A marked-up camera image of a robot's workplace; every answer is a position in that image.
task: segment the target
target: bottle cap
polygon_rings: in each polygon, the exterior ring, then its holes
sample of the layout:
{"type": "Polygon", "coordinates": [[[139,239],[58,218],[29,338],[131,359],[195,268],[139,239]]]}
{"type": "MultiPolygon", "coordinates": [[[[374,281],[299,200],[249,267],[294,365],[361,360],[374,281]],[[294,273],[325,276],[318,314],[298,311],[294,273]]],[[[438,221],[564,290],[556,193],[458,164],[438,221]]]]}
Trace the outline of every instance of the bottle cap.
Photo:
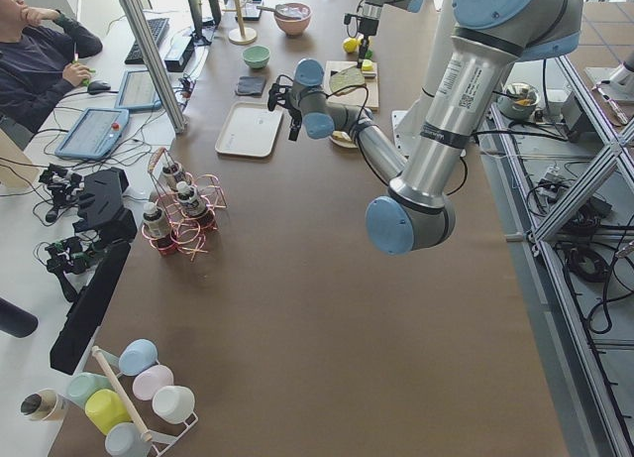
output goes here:
{"type": "Polygon", "coordinates": [[[189,184],[185,181],[179,181],[176,185],[176,190],[181,194],[187,194],[189,192],[189,184]]]}
{"type": "Polygon", "coordinates": [[[159,209],[153,202],[146,202],[143,206],[143,212],[149,216],[156,214],[158,210],[159,209]]]}

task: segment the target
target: green bowl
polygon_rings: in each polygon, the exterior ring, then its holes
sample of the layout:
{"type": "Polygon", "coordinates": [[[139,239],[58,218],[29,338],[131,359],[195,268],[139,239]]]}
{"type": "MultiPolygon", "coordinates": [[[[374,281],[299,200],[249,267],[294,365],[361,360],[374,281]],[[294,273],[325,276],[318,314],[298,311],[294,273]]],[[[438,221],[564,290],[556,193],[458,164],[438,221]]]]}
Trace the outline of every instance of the green bowl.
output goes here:
{"type": "Polygon", "coordinates": [[[270,51],[264,46],[251,46],[242,52],[242,58],[250,68],[263,68],[268,63],[270,51]]]}

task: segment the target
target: dark sweater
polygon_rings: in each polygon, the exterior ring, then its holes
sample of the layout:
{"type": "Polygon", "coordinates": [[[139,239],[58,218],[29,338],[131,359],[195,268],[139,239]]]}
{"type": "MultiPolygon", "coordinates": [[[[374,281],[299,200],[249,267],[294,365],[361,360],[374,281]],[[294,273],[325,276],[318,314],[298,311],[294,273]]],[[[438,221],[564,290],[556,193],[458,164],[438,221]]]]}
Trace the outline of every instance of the dark sweater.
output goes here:
{"type": "Polygon", "coordinates": [[[61,98],[74,87],[61,78],[73,61],[74,43],[80,57],[101,52],[99,38],[75,20],[61,15],[64,30],[28,27],[18,43],[0,43],[0,113],[36,133],[61,98]]]}

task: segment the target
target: brown bowl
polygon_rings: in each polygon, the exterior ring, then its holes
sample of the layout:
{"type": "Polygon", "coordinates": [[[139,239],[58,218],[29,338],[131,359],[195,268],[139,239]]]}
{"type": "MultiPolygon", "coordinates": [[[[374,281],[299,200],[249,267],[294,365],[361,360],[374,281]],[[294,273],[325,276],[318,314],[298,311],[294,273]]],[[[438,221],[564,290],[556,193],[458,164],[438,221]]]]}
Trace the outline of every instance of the brown bowl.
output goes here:
{"type": "Polygon", "coordinates": [[[285,3],[291,8],[297,8],[300,11],[304,9],[308,10],[308,14],[301,19],[281,19],[277,14],[274,14],[275,22],[288,36],[299,36],[303,33],[310,24],[310,18],[312,17],[312,10],[310,6],[302,3],[285,3]]]}

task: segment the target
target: black box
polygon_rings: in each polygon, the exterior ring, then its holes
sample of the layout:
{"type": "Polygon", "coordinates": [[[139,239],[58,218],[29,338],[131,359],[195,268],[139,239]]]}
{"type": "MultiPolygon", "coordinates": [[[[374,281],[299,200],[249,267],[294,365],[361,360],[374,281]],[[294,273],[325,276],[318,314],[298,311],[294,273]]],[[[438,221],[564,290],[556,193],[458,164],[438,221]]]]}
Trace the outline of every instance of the black box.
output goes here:
{"type": "Polygon", "coordinates": [[[190,36],[180,36],[174,40],[163,59],[165,67],[170,72],[183,72],[192,54],[194,54],[193,39],[190,36]]]}

